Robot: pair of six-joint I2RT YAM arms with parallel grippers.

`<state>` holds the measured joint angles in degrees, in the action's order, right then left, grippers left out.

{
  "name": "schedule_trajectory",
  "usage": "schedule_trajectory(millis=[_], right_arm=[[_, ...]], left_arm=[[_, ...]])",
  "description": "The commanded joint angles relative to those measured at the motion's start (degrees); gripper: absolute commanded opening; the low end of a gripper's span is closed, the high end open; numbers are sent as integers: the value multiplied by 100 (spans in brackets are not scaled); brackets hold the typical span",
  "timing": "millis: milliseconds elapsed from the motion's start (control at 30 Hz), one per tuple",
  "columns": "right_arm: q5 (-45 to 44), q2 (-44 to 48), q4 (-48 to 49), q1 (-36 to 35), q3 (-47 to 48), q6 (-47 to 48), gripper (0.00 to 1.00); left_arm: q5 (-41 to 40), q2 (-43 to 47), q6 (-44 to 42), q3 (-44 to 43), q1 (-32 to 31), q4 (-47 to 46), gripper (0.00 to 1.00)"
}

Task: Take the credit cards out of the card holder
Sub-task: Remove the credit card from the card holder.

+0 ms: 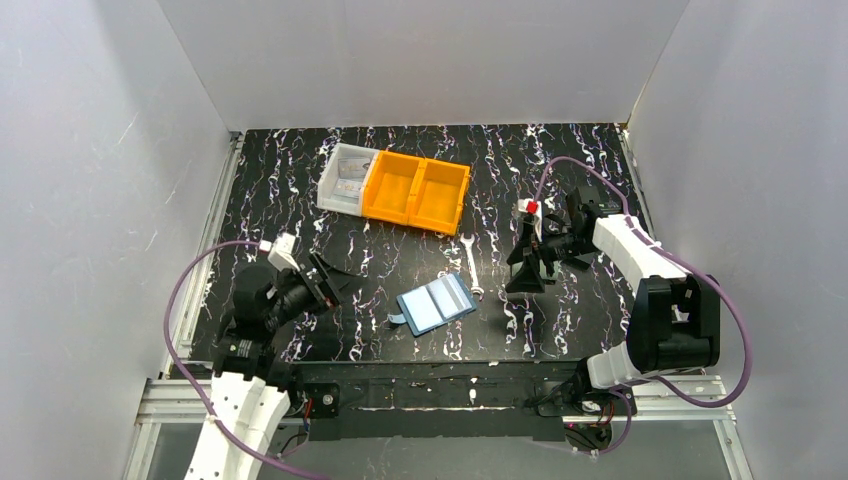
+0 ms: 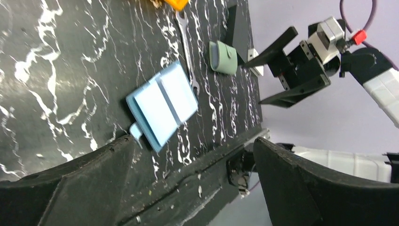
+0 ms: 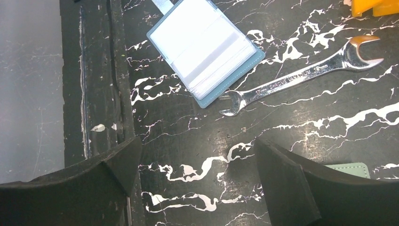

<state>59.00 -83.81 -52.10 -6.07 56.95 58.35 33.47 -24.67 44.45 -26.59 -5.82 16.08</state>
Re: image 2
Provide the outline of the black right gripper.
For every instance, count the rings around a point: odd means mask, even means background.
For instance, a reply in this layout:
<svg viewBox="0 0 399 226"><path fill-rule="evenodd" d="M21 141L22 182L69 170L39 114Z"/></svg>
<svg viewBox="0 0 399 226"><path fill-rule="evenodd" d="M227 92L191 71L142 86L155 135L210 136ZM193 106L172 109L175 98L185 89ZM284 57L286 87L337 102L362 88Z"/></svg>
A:
<svg viewBox="0 0 399 226"><path fill-rule="evenodd" d="M295 27L287 28L262 53L243 64L243 68L268 64L284 88L283 92L261 100L260 105L290 108L331 84L311 44L300 42L289 54L283 51L297 35Z"/></svg>

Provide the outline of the blue card holder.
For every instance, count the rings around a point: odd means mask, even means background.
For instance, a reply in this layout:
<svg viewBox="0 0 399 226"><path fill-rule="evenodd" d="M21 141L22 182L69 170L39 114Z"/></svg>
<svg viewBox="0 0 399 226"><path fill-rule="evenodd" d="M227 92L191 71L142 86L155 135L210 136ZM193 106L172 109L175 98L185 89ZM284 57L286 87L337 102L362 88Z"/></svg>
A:
<svg viewBox="0 0 399 226"><path fill-rule="evenodd" d="M157 153L198 110L197 98L179 61L127 95L126 102L136 120L130 134L135 139L145 135Z"/></svg>

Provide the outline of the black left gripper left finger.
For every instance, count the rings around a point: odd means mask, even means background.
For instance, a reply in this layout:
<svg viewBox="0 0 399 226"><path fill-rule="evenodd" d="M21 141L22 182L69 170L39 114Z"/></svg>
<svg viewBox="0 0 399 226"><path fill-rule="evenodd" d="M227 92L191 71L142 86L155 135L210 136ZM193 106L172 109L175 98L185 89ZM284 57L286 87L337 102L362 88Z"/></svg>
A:
<svg viewBox="0 0 399 226"><path fill-rule="evenodd" d="M126 135L59 166L2 181L1 225L114 225L135 145Z"/></svg>

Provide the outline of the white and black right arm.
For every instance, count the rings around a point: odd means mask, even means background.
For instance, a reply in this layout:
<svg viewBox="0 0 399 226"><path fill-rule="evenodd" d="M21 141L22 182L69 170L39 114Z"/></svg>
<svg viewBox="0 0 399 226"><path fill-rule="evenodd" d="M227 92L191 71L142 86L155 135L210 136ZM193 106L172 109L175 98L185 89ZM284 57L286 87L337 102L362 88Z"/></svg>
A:
<svg viewBox="0 0 399 226"><path fill-rule="evenodd" d="M366 32L361 30L349 39L343 26L336 29L312 24L308 39L300 42L290 54L283 48L297 31L289 27L266 50L250 55L246 68L268 65L273 76L285 87L283 92L261 101L263 105L290 108L308 96L330 85L330 76L350 73L371 96L395 126L399 124L399 72L375 48L361 48L353 53L349 48L361 44ZM282 144L288 151L330 169L379 182L398 183L399 155L357 154L311 149Z"/></svg>

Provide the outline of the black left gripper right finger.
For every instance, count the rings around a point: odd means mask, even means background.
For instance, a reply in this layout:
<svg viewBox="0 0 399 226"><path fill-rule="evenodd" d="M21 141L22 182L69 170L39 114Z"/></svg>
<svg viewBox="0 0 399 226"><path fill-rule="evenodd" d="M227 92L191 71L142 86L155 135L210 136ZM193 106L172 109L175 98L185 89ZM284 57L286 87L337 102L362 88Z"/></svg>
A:
<svg viewBox="0 0 399 226"><path fill-rule="evenodd" d="M399 186L351 176L258 137L254 159L274 226L396 226Z"/></svg>

